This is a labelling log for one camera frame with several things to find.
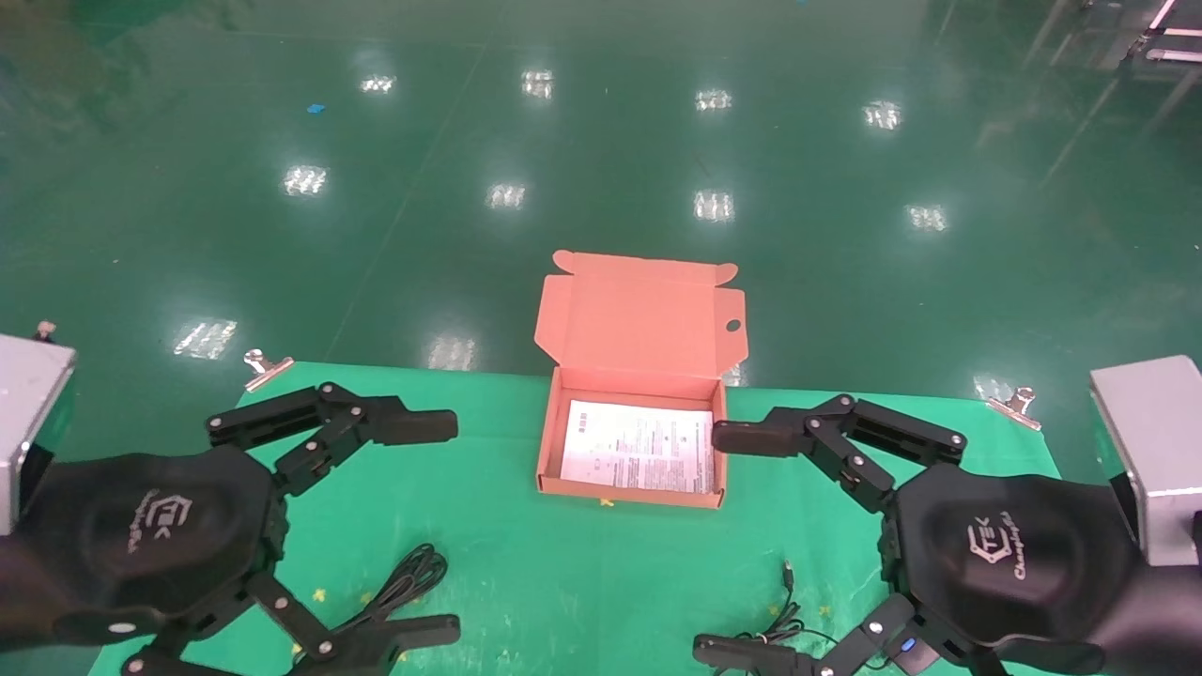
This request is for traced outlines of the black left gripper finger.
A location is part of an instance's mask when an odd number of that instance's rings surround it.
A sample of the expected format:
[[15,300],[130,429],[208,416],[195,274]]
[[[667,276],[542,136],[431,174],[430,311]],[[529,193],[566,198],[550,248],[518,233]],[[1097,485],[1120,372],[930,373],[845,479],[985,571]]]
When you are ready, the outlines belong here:
[[356,395],[323,383],[216,414],[207,432],[213,447],[240,451],[307,434],[276,459],[273,472],[278,496],[299,497],[368,444],[450,441],[459,426],[450,409],[411,410],[395,395]]
[[[303,658],[288,675],[387,675],[404,652],[451,645],[462,638],[460,619],[452,613],[370,623],[335,634],[272,574],[249,577],[244,591],[300,646]],[[123,674],[226,675],[183,659],[192,638],[194,633],[180,625],[167,625],[125,662]]]

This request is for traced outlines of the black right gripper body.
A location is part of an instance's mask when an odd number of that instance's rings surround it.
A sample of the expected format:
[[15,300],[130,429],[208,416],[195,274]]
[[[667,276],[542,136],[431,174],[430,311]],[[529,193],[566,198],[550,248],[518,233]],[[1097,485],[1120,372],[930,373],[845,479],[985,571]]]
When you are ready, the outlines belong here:
[[920,640],[971,674],[1200,672],[1200,568],[1148,563],[1103,486],[935,466],[889,496],[881,552]]

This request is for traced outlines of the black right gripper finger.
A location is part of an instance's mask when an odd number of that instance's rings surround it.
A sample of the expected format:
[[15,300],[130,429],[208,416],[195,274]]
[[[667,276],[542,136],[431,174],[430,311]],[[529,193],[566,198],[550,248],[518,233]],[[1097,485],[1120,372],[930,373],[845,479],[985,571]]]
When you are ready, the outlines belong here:
[[743,670],[754,675],[855,675],[865,668],[871,657],[887,646],[891,638],[915,624],[923,617],[923,629],[935,625],[935,619],[946,628],[957,625],[957,633],[971,638],[980,645],[983,634],[972,625],[987,613],[984,595],[959,595],[952,603],[936,605],[910,600],[906,595],[892,594],[876,610],[859,622],[837,646],[823,657],[811,657],[790,647],[764,642],[762,638],[719,638],[696,635],[694,658],[720,670]]
[[760,421],[718,421],[712,445],[737,456],[807,457],[859,508],[883,512],[895,480],[863,446],[923,468],[960,466],[966,435],[853,395],[834,395],[811,409],[773,407]]

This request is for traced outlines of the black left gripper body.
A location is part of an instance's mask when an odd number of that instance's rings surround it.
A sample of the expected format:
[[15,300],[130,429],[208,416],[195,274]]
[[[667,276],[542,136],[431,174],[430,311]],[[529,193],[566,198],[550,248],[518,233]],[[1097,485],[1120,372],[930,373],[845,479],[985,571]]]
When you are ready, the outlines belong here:
[[53,463],[2,538],[2,650],[212,638],[287,528],[273,475],[237,450]]

